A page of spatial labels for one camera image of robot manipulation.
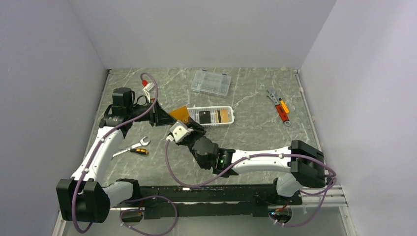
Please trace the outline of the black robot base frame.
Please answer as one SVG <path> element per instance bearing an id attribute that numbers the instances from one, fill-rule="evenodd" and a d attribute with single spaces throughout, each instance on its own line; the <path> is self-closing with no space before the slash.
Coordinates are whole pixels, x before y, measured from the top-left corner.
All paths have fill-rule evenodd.
<path id="1" fill-rule="evenodd" d="M 268 210 L 302 204 L 300 192 L 291 197 L 277 195 L 274 184 L 207 185 L 198 188 L 142 186 L 141 194 L 121 208 L 144 210 L 146 220 L 165 217 L 251 215 L 266 217 Z"/>

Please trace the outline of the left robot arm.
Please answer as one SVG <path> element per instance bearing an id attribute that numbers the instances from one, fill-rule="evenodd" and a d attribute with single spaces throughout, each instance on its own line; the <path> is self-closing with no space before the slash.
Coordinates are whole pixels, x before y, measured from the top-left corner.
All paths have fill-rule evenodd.
<path id="1" fill-rule="evenodd" d="M 69 179 L 61 179 L 56 187 L 60 212 L 65 221 L 103 223 L 112 207 L 125 202 L 136 206 L 142 197 L 139 182 L 122 178 L 108 187 L 103 179 L 113 155 L 134 122 L 148 121 L 151 126 L 176 122 L 155 99 L 139 105 L 130 88 L 116 88 L 112 104 L 99 123 L 96 139 L 80 167 Z"/>

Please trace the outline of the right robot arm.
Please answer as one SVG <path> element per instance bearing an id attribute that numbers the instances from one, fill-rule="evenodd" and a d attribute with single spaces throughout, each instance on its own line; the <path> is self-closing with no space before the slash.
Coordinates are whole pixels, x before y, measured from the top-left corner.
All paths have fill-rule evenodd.
<path id="1" fill-rule="evenodd" d="M 206 137 L 205 129 L 195 123 L 177 121 L 170 134 L 177 145 L 188 147 L 200 168 L 221 177 L 251 172 L 280 172 L 271 198 L 283 204 L 304 187 L 323 188 L 326 184 L 324 155 L 309 144 L 293 140 L 287 147 L 261 151 L 221 148 Z"/>

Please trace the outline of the white plastic basket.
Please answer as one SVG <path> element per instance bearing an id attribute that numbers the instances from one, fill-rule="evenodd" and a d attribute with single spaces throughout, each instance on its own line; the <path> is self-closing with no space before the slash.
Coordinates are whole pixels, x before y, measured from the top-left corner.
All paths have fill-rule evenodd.
<path id="1" fill-rule="evenodd" d="M 187 108 L 188 112 L 190 114 L 190 117 L 199 123 L 199 112 L 200 111 L 210 111 L 211 116 L 211 123 L 210 124 L 200 124 L 203 127 L 217 127 L 217 126 L 223 126 L 223 125 L 230 125 L 234 123 L 235 116 L 234 116 L 234 110 L 231 106 L 208 106 L 208 107 L 193 107 L 193 108 Z M 217 110 L 227 110 L 229 113 L 229 122 L 228 123 L 217 123 L 216 119 L 216 112 Z"/>

